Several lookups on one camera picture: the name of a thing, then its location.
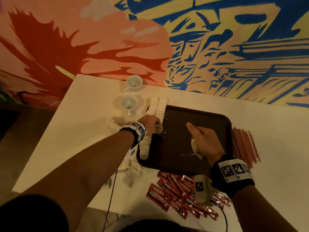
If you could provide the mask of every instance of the black tray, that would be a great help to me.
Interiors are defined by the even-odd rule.
[[[233,155],[232,124],[226,116],[170,105],[166,106],[165,112],[163,134],[152,135],[148,159],[141,160],[139,149],[137,150],[137,161],[142,166],[179,175],[209,176],[210,164],[207,159],[200,160],[196,155],[192,156],[191,134],[186,127],[187,122],[213,129],[225,153]]]

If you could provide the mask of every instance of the mural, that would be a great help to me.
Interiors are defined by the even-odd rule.
[[[151,85],[309,108],[309,0],[0,2],[2,100],[56,109],[78,73],[137,74]]]

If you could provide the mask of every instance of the white table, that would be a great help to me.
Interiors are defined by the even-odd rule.
[[[223,114],[233,127],[250,130],[261,158],[253,168],[256,187],[297,230],[307,231],[309,110],[144,85],[135,93],[139,100],[135,115],[128,118],[120,107],[125,87],[124,81],[78,75],[13,191],[25,191],[82,149],[109,136],[106,120],[137,120],[145,114],[148,98],[166,97],[169,105]],[[150,183],[158,181],[157,170],[143,168],[143,176],[132,188],[122,183],[124,175],[117,175],[110,211],[134,216],[157,214],[182,226],[225,231],[218,208],[214,208],[218,221],[210,217],[197,220],[191,214],[183,220],[173,209],[165,213],[147,199]],[[103,187],[89,207],[107,210],[110,195],[111,189]],[[224,210],[229,231],[241,231],[233,207]]]

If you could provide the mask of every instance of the black wire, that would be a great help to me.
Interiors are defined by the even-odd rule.
[[[211,200],[211,202],[212,203],[214,203],[215,205],[217,205],[218,206],[218,208],[220,208],[221,209],[221,211],[222,211],[222,213],[223,213],[223,215],[224,215],[224,218],[225,218],[225,224],[226,224],[226,232],[227,232],[227,218],[226,218],[226,215],[225,215],[225,213],[224,213],[224,211],[223,211],[223,209],[215,202],[215,201],[213,201],[213,200]]]
[[[107,217],[108,217],[108,212],[109,212],[109,207],[111,206],[111,202],[112,202],[112,197],[113,197],[113,192],[114,192],[114,186],[115,186],[115,182],[116,182],[117,172],[118,172],[118,170],[116,170],[116,174],[115,174],[114,184],[113,184],[113,188],[112,188],[112,195],[111,195],[111,199],[109,200],[109,205],[108,205],[108,209],[107,209],[107,214],[106,214],[106,219],[105,219],[103,231],[105,230],[105,226],[106,226],[106,222],[107,222]]]

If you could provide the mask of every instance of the colorful wall painting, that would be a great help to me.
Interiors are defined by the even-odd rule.
[[[309,108],[309,0],[0,2],[2,100],[56,109],[76,74],[137,74]]]

